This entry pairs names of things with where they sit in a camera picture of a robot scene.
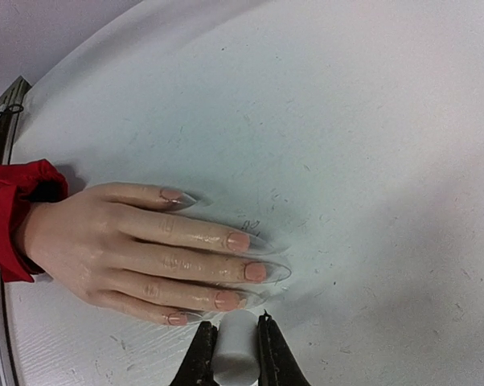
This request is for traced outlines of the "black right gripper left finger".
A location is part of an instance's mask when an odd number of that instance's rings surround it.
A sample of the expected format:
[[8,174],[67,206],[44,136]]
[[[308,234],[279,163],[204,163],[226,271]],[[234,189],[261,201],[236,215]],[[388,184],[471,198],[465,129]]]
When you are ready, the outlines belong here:
[[199,324],[171,386],[217,386],[211,360],[218,330],[211,322]]

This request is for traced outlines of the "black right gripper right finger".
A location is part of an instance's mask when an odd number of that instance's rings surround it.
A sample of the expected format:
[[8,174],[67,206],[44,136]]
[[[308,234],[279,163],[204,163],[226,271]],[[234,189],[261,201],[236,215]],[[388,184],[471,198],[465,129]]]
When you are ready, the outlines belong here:
[[257,324],[258,355],[262,386],[310,386],[295,360],[277,322],[265,311]]

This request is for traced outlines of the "white nail polish cap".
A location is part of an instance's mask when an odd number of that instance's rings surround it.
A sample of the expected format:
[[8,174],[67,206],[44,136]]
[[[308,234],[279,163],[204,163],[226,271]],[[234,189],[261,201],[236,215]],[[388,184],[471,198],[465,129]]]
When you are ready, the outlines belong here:
[[219,323],[211,360],[219,385],[254,385],[260,376],[257,317],[246,310],[226,313]]

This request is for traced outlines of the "red sleeved forearm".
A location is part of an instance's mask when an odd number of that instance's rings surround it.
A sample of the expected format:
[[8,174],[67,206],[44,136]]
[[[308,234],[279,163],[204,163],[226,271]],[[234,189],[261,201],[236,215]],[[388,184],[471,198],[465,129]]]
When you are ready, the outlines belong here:
[[32,283],[43,270],[14,246],[14,232],[33,203],[55,203],[68,197],[66,178],[46,159],[0,165],[0,271],[5,282]]

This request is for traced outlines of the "mannequin hand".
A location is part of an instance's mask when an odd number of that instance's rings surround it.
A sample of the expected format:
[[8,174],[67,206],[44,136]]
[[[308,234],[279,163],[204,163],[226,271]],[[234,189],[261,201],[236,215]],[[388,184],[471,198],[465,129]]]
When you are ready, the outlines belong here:
[[90,305],[167,326],[261,304],[245,290],[287,279],[260,238],[181,216],[194,199],[151,185],[108,183],[34,203],[14,230],[21,255]]

